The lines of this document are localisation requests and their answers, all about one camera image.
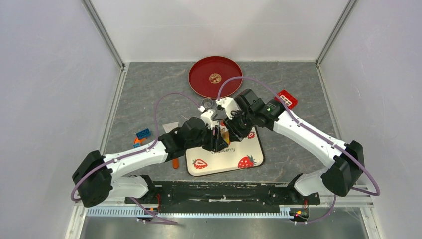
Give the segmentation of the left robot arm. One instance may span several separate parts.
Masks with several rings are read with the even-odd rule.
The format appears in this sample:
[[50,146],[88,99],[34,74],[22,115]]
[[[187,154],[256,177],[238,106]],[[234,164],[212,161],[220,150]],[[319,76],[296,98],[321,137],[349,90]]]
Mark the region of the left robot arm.
[[229,146],[229,131],[219,123],[210,126],[192,117],[181,127],[159,136],[152,143],[125,152],[87,154],[72,175],[75,187],[71,199],[93,207],[111,197],[135,197],[144,203],[155,200],[156,190],[150,179],[123,181],[120,178],[140,168],[161,164],[184,156],[188,149],[218,152]]

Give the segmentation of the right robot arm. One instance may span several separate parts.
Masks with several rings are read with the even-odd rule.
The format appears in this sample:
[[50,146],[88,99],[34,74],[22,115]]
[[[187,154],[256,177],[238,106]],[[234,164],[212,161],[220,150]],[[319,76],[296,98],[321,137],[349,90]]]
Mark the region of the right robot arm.
[[345,143],[330,137],[300,119],[279,100],[265,103],[251,89],[246,89],[235,98],[216,102],[227,114],[224,124],[231,141],[242,141],[255,127],[266,128],[294,141],[324,165],[321,170],[298,174],[290,182],[287,195],[293,203],[300,203],[320,190],[345,197],[363,173],[359,168],[364,163],[360,143],[354,140]]

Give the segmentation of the wooden roller with handle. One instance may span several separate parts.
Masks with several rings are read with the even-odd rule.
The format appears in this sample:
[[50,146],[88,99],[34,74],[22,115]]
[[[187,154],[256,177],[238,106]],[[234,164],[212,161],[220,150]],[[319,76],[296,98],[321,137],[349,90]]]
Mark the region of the wooden roller with handle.
[[228,145],[230,145],[230,136],[229,136],[229,132],[228,132],[228,130],[227,129],[222,129],[221,130],[221,135],[222,135],[222,138],[223,138],[223,140],[228,144]]

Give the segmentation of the white strawberry tray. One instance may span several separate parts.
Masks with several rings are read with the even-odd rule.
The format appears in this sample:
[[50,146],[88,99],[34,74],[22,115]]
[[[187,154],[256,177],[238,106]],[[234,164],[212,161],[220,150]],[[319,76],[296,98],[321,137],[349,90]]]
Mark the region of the white strawberry tray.
[[261,166],[265,161],[257,128],[241,142],[232,142],[228,148],[219,152],[192,148],[185,155],[187,171],[190,175],[201,177],[239,169]]

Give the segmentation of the round metal cookie cutter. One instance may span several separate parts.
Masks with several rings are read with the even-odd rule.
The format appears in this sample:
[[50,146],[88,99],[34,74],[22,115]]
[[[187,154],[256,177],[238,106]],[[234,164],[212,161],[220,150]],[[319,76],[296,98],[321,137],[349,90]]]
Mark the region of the round metal cookie cutter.
[[205,108],[205,109],[210,109],[212,108],[214,104],[214,100],[211,98],[203,98],[201,101],[201,105]]

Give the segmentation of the red toy block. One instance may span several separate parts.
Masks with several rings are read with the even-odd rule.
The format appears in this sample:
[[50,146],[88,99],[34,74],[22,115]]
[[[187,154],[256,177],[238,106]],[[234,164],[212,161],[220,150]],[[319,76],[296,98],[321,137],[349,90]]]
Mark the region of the red toy block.
[[298,100],[285,89],[278,92],[277,95],[278,96],[274,97],[274,99],[277,101],[282,99],[290,110],[292,110],[298,103]]

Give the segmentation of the round red tray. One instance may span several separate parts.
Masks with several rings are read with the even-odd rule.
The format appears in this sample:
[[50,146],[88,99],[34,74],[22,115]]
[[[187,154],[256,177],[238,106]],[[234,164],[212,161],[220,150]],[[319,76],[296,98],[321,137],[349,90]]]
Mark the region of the round red tray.
[[210,56],[196,62],[188,73],[188,82],[198,95],[216,99],[235,93],[242,84],[242,79],[229,83],[232,77],[240,77],[243,72],[233,60],[222,56]]

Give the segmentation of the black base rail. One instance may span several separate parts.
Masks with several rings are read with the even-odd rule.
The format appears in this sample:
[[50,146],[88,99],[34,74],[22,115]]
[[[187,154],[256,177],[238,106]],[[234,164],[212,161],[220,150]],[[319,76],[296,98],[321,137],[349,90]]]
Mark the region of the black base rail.
[[154,181],[138,199],[161,213],[276,213],[280,205],[319,205],[318,193],[302,196],[286,184],[261,182]]

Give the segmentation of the orange arch toy block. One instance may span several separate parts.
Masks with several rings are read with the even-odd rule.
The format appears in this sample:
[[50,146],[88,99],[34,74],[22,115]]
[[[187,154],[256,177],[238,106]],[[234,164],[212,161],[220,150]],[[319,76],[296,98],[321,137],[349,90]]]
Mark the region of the orange arch toy block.
[[142,145],[145,140],[146,140],[146,138],[139,139],[139,138],[136,137],[133,141],[133,144]]

